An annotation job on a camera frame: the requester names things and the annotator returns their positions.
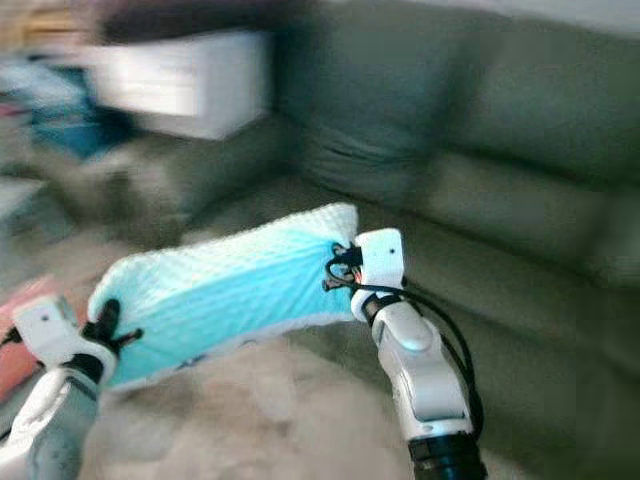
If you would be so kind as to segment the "teal quilted pillow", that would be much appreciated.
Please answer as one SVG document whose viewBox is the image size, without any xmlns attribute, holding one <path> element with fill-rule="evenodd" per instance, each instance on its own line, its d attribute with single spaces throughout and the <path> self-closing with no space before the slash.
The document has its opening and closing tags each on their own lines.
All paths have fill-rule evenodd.
<svg viewBox="0 0 640 480">
<path fill-rule="evenodd" d="M 146 387 L 248 340 L 349 323 L 349 294 L 325 291 L 334 246 L 355 238 L 358 210 L 329 204 L 196 244 L 115 261 L 88 301 L 119 303 L 120 349 L 110 389 Z"/>
</svg>

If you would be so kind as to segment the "dark green leather sofa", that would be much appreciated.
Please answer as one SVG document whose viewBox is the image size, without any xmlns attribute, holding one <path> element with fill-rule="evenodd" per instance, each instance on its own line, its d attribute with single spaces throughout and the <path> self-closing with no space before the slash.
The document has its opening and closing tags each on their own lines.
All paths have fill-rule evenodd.
<svg viewBox="0 0 640 480">
<path fill-rule="evenodd" d="M 140 134 L 58 175 L 70 209 L 156 248 L 355 205 L 465 335 L 489 463 L 640 480 L 640 38 L 347 0 L 271 29 L 268 60 L 259 119 Z"/>
</svg>

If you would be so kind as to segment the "dark blue storage box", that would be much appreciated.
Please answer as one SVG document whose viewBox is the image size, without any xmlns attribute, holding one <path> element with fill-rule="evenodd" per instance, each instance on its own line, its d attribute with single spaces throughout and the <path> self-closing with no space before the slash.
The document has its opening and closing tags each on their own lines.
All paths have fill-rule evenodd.
<svg viewBox="0 0 640 480">
<path fill-rule="evenodd" d="M 1 93 L 27 111 L 38 141 L 91 163 L 134 136 L 132 120 L 109 108 L 90 82 L 90 69 L 50 56 L 8 56 L 0 63 Z"/>
</svg>

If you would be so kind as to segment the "white box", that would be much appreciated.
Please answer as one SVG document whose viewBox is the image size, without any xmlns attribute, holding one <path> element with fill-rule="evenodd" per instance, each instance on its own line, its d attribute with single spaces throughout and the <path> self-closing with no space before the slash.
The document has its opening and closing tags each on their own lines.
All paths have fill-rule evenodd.
<svg viewBox="0 0 640 480">
<path fill-rule="evenodd" d="M 146 131 L 198 140 L 224 140 L 266 113 L 269 56 L 268 33 L 248 29 L 87 50 L 101 104 Z"/>
</svg>

